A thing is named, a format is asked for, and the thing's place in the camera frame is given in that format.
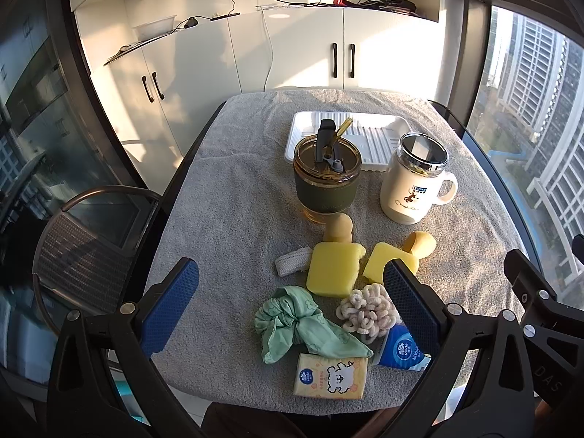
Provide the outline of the yellow sponge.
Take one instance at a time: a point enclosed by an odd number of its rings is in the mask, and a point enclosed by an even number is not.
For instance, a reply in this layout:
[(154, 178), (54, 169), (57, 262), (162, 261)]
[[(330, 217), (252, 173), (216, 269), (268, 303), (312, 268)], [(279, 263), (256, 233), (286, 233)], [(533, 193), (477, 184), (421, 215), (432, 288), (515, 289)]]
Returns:
[(420, 260), (413, 254), (386, 242), (378, 242), (368, 258), (363, 276), (370, 283), (383, 283), (385, 265), (392, 260), (401, 260), (413, 274), (418, 272)]
[(322, 297), (347, 297), (366, 249), (359, 243), (320, 242), (312, 253), (306, 288)]

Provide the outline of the orange makeup sponge tall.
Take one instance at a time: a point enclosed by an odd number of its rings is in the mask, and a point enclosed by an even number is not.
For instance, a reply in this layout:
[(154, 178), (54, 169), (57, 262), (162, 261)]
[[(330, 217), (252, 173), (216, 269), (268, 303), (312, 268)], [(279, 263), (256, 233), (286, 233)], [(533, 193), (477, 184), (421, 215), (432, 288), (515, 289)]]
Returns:
[(353, 223), (344, 212), (329, 216), (325, 222), (325, 242), (352, 243)]

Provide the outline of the grey terry towel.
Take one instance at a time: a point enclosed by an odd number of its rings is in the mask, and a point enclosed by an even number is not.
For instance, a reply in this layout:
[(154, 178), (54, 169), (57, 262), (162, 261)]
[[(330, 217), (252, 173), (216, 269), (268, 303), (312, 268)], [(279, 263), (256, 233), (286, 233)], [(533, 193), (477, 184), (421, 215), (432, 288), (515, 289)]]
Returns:
[(472, 153), (428, 101), (335, 89), (242, 94), (228, 99), (198, 148), (147, 278), (159, 282), (183, 257), (199, 268), (196, 293), (153, 356), (175, 389), (211, 402), (331, 415), (398, 406), (416, 385), (416, 372), (374, 366), (362, 399), (308, 399), (293, 392), (298, 348), (273, 365), (261, 358), (254, 314), (278, 288), (306, 280), (279, 277), (276, 258), (323, 238), (302, 211), (284, 151), (294, 115), (325, 110), (399, 116), (445, 146), (458, 191), (418, 225), (438, 243), (418, 279), (471, 314), (523, 313), (503, 268), (507, 252), (522, 246), (516, 226)]

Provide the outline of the green fabric scrunchie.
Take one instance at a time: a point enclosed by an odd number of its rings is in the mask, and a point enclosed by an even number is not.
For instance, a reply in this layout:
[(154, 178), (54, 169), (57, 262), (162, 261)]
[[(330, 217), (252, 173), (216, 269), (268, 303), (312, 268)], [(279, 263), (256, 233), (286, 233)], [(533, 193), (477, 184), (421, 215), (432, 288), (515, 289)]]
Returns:
[(277, 289), (253, 318), (261, 341), (264, 364), (279, 362), (293, 345), (306, 346), (310, 354), (329, 358), (371, 358), (373, 351), (340, 326), (325, 318), (304, 288)]

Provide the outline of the dark mesh chair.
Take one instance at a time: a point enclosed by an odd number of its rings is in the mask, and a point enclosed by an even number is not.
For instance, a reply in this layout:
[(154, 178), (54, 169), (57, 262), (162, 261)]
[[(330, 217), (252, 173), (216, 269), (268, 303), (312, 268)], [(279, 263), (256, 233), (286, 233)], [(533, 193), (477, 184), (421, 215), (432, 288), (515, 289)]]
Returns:
[(81, 192), (57, 208), (32, 260), (36, 305), (54, 334), (60, 327), (43, 292), (88, 314), (115, 311), (161, 201), (160, 194), (146, 188), (105, 185)]

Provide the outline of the orange makeup sponge round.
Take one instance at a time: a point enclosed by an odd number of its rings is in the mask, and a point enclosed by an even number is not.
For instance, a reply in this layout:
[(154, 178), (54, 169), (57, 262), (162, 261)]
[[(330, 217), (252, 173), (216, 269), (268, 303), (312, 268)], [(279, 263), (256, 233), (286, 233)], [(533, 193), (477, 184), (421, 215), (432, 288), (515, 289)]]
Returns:
[(405, 240), (402, 249), (418, 259), (429, 257), (437, 247), (437, 241), (431, 233), (413, 231)]

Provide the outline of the white cabinet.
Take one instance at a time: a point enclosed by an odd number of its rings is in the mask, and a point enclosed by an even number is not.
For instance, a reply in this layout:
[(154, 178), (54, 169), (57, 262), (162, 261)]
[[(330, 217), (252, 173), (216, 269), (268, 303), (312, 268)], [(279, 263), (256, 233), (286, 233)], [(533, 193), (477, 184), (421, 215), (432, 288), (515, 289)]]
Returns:
[[(69, 0), (91, 81), (146, 185), (162, 191), (228, 98), (282, 87), (438, 94), (441, 0)], [(165, 36), (133, 27), (175, 15)], [(331, 44), (338, 44), (338, 78)], [(349, 44), (356, 77), (349, 78)], [(157, 72), (160, 100), (151, 73)], [(142, 76), (154, 102), (143, 90)]]

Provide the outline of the white mug chrome lid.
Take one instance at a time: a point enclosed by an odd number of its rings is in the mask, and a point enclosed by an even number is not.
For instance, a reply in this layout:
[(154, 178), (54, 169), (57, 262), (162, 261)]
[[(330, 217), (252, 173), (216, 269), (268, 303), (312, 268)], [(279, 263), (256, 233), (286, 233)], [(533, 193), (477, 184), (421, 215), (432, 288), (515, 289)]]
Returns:
[(437, 139), (421, 132), (402, 135), (383, 176), (380, 206), (384, 214), (411, 226), (432, 206), (450, 203), (458, 181), (446, 170), (447, 164), (448, 153)]

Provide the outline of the amber glass cup green sleeve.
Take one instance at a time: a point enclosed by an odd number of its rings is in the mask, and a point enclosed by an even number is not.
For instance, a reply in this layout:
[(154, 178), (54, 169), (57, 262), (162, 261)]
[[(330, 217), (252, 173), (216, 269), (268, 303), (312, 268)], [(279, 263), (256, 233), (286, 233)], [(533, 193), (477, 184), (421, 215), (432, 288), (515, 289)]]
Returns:
[(351, 117), (339, 126), (322, 119), (318, 131), (294, 147), (296, 194), (313, 223), (324, 224), (341, 214), (356, 196), (362, 157), (357, 146), (342, 137), (352, 123)]

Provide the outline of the cream knotted rope toy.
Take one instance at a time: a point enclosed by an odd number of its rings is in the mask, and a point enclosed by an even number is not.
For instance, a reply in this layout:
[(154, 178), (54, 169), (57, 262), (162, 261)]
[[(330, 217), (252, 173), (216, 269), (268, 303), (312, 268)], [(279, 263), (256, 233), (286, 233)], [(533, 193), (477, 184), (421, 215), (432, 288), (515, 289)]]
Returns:
[(385, 337), (403, 321), (385, 287), (378, 283), (353, 290), (341, 300), (335, 316), (342, 321), (342, 329), (354, 333), (364, 344)]

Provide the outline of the white ribbed plastic tray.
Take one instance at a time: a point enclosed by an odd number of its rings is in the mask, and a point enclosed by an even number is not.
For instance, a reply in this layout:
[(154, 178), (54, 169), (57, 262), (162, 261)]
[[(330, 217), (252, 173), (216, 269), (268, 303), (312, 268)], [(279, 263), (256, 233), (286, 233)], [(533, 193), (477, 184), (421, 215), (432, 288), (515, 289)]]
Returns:
[(397, 149), (400, 137), (412, 131), (410, 124), (400, 116), (345, 112), (297, 112), (291, 123), (284, 157), (293, 162), (294, 148), (309, 135), (315, 135), (321, 121), (332, 120), (338, 128), (347, 118), (351, 126), (343, 138), (353, 143), (362, 158), (365, 171), (383, 172), (391, 155)]

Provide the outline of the clear plastic container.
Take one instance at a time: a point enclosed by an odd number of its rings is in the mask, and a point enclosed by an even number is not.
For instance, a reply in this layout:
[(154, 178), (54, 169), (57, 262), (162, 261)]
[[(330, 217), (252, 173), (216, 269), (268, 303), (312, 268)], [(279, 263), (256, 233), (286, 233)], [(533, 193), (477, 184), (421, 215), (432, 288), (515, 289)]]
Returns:
[(145, 42), (154, 38), (168, 35), (175, 27), (175, 15), (157, 19), (132, 28), (137, 41)]

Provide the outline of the grey woven band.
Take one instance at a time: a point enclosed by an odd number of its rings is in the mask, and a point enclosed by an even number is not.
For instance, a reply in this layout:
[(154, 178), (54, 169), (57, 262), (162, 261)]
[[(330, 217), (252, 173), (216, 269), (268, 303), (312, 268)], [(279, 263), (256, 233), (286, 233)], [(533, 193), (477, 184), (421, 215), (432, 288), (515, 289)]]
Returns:
[(310, 267), (312, 254), (312, 248), (302, 247), (279, 256), (274, 261), (277, 275), (283, 278), (294, 273), (307, 271)]

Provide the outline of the blue Vinda tissue pack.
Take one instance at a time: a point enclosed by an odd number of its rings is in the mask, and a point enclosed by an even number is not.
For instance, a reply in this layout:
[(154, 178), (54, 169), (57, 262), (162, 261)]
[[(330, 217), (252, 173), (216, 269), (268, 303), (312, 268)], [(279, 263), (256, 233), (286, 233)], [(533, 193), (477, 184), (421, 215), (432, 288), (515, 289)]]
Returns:
[(403, 324), (396, 324), (389, 330), (373, 359), (375, 366), (413, 372), (423, 372), (430, 362), (431, 356), (421, 351)]

